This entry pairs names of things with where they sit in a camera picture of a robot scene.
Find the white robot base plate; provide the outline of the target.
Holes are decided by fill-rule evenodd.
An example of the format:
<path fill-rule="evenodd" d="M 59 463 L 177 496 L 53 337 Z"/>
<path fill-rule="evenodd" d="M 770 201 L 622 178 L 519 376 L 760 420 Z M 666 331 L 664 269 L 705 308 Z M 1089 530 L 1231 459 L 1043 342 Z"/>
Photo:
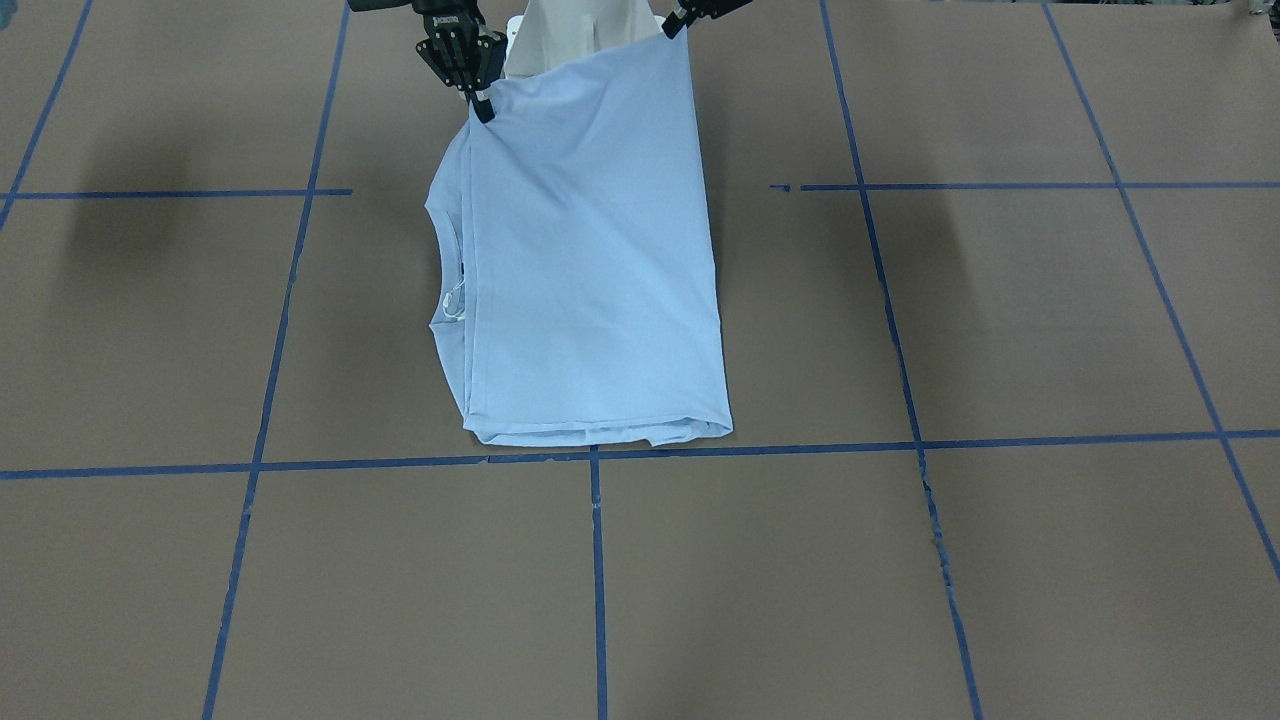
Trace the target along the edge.
<path fill-rule="evenodd" d="M 648 1 L 529 1 L 507 22 L 507 79 L 539 76 L 566 63 L 658 35 Z"/>

